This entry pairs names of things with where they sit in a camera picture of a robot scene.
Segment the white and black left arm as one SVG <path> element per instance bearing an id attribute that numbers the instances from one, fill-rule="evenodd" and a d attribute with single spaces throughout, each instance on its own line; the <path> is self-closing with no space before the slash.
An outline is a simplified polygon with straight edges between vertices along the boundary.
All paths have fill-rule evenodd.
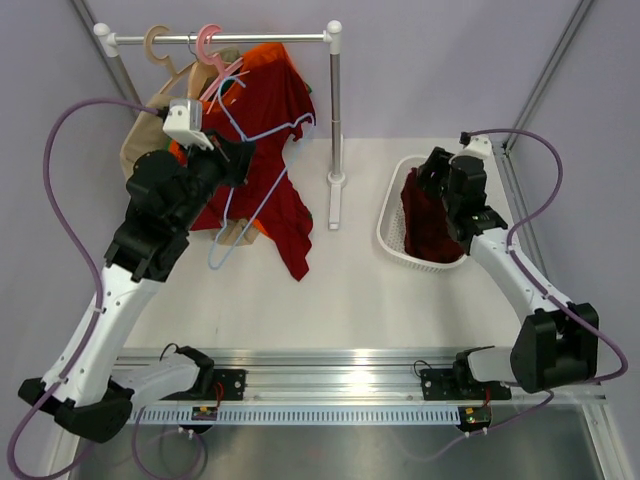
<path id="1" fill-rule="evenodd" d="M 96 295 L 54 366 L 25 380 L 21 399 L 64 430 L 95 443 L 112 439 L 132 413 L 174 395 L 204 399 L 216 388 L 214 362 L 193 347 L 130 374 L 113 367 L 150 300 L 189 245 L 196 219 L 221 186 L 245 183 L 256 151 L 216 132 L 212 148 L 142 155 L 126 183 L 130 201 L 98 275 Z"/>

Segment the light blue wire hanger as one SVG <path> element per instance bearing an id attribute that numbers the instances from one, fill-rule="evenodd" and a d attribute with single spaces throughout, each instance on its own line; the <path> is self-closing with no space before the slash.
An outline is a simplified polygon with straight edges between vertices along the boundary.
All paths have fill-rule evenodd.
<path id="1" fill-rule="evenodd" d="M 308 133 L 311 134 L 313 132 L 313 130 L 314 130 L 315 126 L 316 126 L 316 117 L 315 117 L 315 115 L 313 113 L 306 112 L 303 115 L 299 116 L 294 122 L 286 122 L 286 123 L 283 123 L 283 124 L 278 125 L 276 127 L 273 127 L 270 130 L 266 130 L 264 132 L 261 132 L 260 134 L 257 134 L 257 135 L 254 135 L 254 136 L 248 136 L 243 131 L 243 129 L 240 127 L 240 125 L 237 123 L 237 121 L 235 120 L 233 115 L 228 111 L 227 107 L 225 106 L 225 104 L 224 104 L 224 102 L 222 100 L 222 89 L 223 89 L 224 85 L 227 82 L 233 81 L 235 83 L 238 83 L 242 88 L 246 87 L 246 84 L 241 80 L 242 76 L 243 76 L 243 73 L 238 73 L 238 74 L 231 75 L 230 77 L 225 79 L 223 81 L 222 85 L 218 88 L 218 90 L 216 92 L 216 95 L 214 97 L 214 99 L 218 102 L 218 104 L 220 105 L 222 111 L 226 115 L 229 123 L 232 125 L 234 130 L 239 134 L 239 137 L 240 137 L 240 139 L 242 141 L 255 142 L 255 141 L 258 141 L 258 140 L 262 140 L 264 138 L 272 136 L 275 133 L 283 131 L 285 129 L 295 129 L 298 126 L 301 126 L 305 122 L 309 122 L 310 123 L 310 128 L 308 129 Z M 283 179 L 285 174 L 288 172 L 289 166 L 295 162 L 296 155 L 298 154 L 299 151 L 300 151 L 300 148 L 297 148 L 297 150 L 295 151 L 294 156 L 293 156 L 293 158 L 292 158 L 290 163 L 284 162 L 283 169 L 279 173 L 278 177 L 274 180 L 273 184 L 271 185 L 271 187 L 269 188 L 268 192 L 265 194 L 265 196 L 261 200 L 260 204 L 257 206 L 257 208 L 254 211 L 254 213 L 252 214 L 252 216 L 249 218 L 248 223 L 243 227 L 243 230 L 240 232 L 240 235 L 236 238 L 234 243 L 227 250 L 227 252 L 221 258 L 221 260 L 219 262 L 217 262 L 217 263 L 214 263 L 213 262 L 214 253 L 215 253 L 216 247 L 219 245 L 218 240 L 219 240 L 220 235 L 226 230 L 226 227 L 227 227 L 227 224 L 228 224 L 228 211 L 230 209 L 230 206 L 231 206 L 231 203 L 232 203 L 232 200 L 233 200 L 233 196 L 234 196 L 234 192 L 236 190 L 236 188 L 230 188 L 230 191 L 229 191 L 229 194 L 227 196 L 226 203 L 225 203 L 225 207 L 224 207 L 224 210 L 223 210 L 222 229 L 214 237 L 214 242 L 211 245 L 211 247 L 209 249 L 209 252 L 208 252 L 208 256 L 207 256 L 207 265 L 208 265 L 210 270 L 212 270 L 212 271 L 220 270 L 221 267 L 226 263 L 226 261 L 231 256 L 231 254 L 234 251 L 234 249 L 238 246 L 240 237 L 243 236 L 246 233 L 246 231 L 251 226 L 253 221 L 257 219 L 258 215 L 261 213 L 261 211 L 263 210 L 264 206 L 267 204 L 267 202 L 272 197 L 272 195 L 273 195 L 274 191 L 276 190 L 278 184 Z"/>

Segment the dark maroon t shirt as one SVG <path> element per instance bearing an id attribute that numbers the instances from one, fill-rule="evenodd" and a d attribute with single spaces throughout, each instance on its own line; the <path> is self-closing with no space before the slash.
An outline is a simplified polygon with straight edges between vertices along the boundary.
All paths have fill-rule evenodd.
<path id="1" fill-rule="evenodd" d="M 406 177 L 401 202 L 407 255 L 442 264 L 451 264 L 463 257 L 463 250 L 449 236 L 442 204 L 418 187 L 416 168 L 412 168 Z"/>

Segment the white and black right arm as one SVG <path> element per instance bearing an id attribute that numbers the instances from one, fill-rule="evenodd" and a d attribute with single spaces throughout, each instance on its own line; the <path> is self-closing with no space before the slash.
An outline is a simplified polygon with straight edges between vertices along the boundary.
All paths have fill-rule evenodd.
<path id="1" fill-rule="evenodd" d="M 444 209 L 449 237 L 479 264 L 509 301 L 520 330 L 510 347 L 475 347 L 456 356 L 454 389 L 474 397 L 488 383 L 537 393 L 594 378 L 599 317 L 556 289 L 513 241 L 506 221 L 487 203 L 486 142 L 454 154 L 436 147 L 418 167 L 416 183 Z"/>

